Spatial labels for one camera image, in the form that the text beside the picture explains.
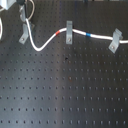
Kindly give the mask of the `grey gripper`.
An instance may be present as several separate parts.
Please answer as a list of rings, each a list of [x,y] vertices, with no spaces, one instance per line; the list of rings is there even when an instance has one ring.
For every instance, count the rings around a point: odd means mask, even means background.
[[[22,22],[26,21],[26,9],[25,9],[25,5],[23,5],[25,3],[26,0],[0,0],[0,5],[3,8],[9,8],[11,7],[15,2],[17,2],[19,5],[19,12],[20,12],[20,19]]]

